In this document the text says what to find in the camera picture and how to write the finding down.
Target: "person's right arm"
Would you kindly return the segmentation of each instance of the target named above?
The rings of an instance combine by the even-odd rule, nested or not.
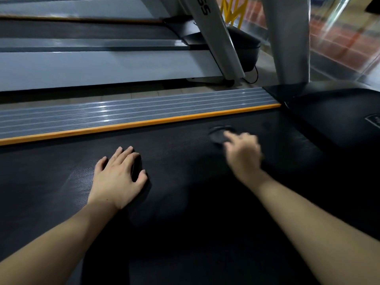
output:
[[[260,168],[257,137],[225,132],[227,163],[322,285],[380,284],[380,242],[281,185]]]

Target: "person's left arm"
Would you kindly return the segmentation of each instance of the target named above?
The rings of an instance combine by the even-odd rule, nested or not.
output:
[[[77,214],[41,235],[0,263],[0,285],[63,284],[100,231],[118,210],[141,191],[147,176],[132,182],[130,171],[138,153],[119,147],[103,169],[95,167],[88,203]]]

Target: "treadmill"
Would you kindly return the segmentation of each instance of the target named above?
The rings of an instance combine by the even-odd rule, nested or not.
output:
[[[0,257],[75,214],[97,160],[133,145],[149,184],[68,284],[318,284],[208,139],[217,125],[258,135],[273,177],[380,239],[379,92],[310,83],[308,1],[263,5],[278,86],[0,112]]]
[[[260,41],[226,28],[216,0],[202,2],[3,1],[0,91],[210,77],[232,86],[254,69]]]

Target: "hand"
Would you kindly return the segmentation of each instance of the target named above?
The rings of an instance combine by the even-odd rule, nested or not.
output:
[[[107,157],[103,157],[95,166],[94,178],[88,202],[108,201],[117,210],[123,209],[143,188],[148,176],[145,170],[132,182],[131,168],[139,153],[132,153],[129,147],[123,152],[119,147],[103,169]]]
[[[227,163],[235,177],[251,190],[255,190],[263,177],[269,177],[260,168],[261,146],[257,136],[249,133],[240,135],[225,131],[230,142],[224,143]]]

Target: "black power cord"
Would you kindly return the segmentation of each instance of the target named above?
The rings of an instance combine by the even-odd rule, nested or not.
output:
[[[255,80],[254,82],[248,82],[248,81],[246,80],[246,78],[242,78],[242,79],[243,79],[244,81],[246,81],[248,84],[254,84],[254,83],[256,83],[257,80],[259,79],[259,71],[257,71],[257,67],[256,67],[256,65],[255,65],[255,69],[256,69],[257,77],[256,77],[256,80]]]

